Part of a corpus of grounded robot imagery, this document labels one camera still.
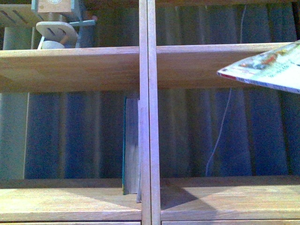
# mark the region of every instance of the wooden shelf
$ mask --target wooden shelf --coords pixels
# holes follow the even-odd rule
[[[299,219],[300,177],[164,179],[162,221]]]
[[[211,5],[239,5],[239,4],[267,4],[286,3],[296,0],[156,0],[156,6],[211,6]],[[87,10],[98,10],[105,7],[138,7],[138,0],[84,0]],[[31,0],[9,0],[7,4],[31,4]]]
[[[217,76],[217,70],[286,44],[288,43],[158,46],[158,88],[250,87],[248,84]]]
[[[139,47],[0,51],[0,92],[139,88]]]
[[[1,181],[0,220],[141,220],[141,204],[121,186],[120,179]]]

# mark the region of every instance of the magazine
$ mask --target magazine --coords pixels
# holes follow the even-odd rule
[[[300,94],[300,41],[240,60],[217,74],[244,83]]]

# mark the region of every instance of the white cable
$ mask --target white cable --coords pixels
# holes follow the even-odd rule
[[[240,21],[240,44],[242,44],[242,40],[243,40],[243,23],[244,23],[244,17],[245,17],[245,13],[246,13],[246,8],[247,8],[247,5],[245,5],[245,7],[244,7],[242,19]]]
[[[229,90],[229,95],[228,95],[227,105],[226,105],[226,108],[225,108],[225,111],[224,111],[224,114],[223,114],[223,119],[222,119],[220,131],[219,131],[219,136],[217,137],[217,141],[216,141],[214,150],[212,151],[212,153],[211,153],[211,155],[210,155],[210,158],[209,158],[209,160],[207,161],[207,164],[206,164],[206,170],[205,170],[205,176],[206,176],[206,177],[208,176],[208,169],[209,169],[209,166],[210,166],[210,162],[211,162],[211,160],[212,160],[212,158],[213,158],[213,156],[214,156],[214,154],[215,154],[215,152],[216,152],[217,146],[218,146],[218,144],[219,144],[219,140],[220,140],[220,138],[221,138],[222,129],[223,129],[224,121],[225,121],[225,116],[226,116],[227,109],[228,109],[229,102],[230,102],[230,98],[231,98],[231,92],[232,92],[232,88],[230,88],[230,90]]]
[[[242,14],[242,19],[240,21],[240,44],[242,43],[243,23],[244,23],[244,17],[245,17],[246,9],[247,9],[247,5],[245,5],[245,7],[244,7],[243,14]],[[212,160],[212,158],[213,158],[213,156],[214,156],[214,154],[216,152],[217,146],[218,146],[220,138],[221,138],[221,134],[222,134],[222,130],[223,130],[223,125],[224,125],[225,117],[226,117],[228,106],[229,106],[230,99],[231,99],[231,92],[232,92],[232,88],[229,89],[229,95],[228,95],[227,105],[226,105],[226,108],[225,108],[225,111],[224,111],[224,114],[223,114],[222,123],[221,123],[221,127],[220,127],[220,130],[219,130],[219,135],[217,137],[217,141],[216,141],[215,147],[214,147],[214,149],[213,149],[213,151],[212,151],[212,153],[210,155],[210,158],[209,158],[209,160],[207,161],[207,164],[206,164],[206,169],[205,169],[205,176],[206,177],[208,176],[208,170],[209,170],[210,162],[211,162],[211,160]]]

